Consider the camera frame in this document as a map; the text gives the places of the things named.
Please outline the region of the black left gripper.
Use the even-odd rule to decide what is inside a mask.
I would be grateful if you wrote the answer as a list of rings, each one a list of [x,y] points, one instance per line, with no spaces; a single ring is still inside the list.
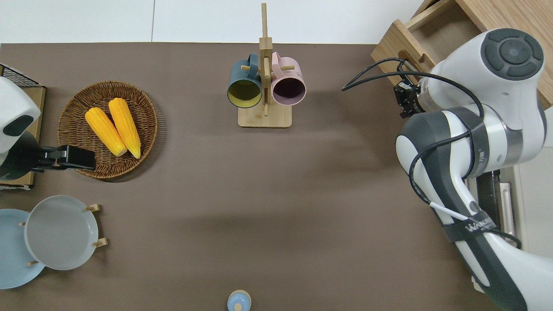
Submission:
[[[32,171],[60,171],[62,168],[55,167],[55,163],[62,157],[65,157],[64,166],[67,168],[95,170],[94,151],[76,146],[43,147],[35,136],[24,132],[8,152],[1,154],[0,179],[12,181]]]

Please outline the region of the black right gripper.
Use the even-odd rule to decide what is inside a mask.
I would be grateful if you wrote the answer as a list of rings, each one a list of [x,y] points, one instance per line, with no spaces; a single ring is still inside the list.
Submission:
[[[399,82],[393,87],[393,91],[398,104],[402,108],[401,118],[409,118],[414,114],[426,112],[419,101],[420,87],[409,81]]]

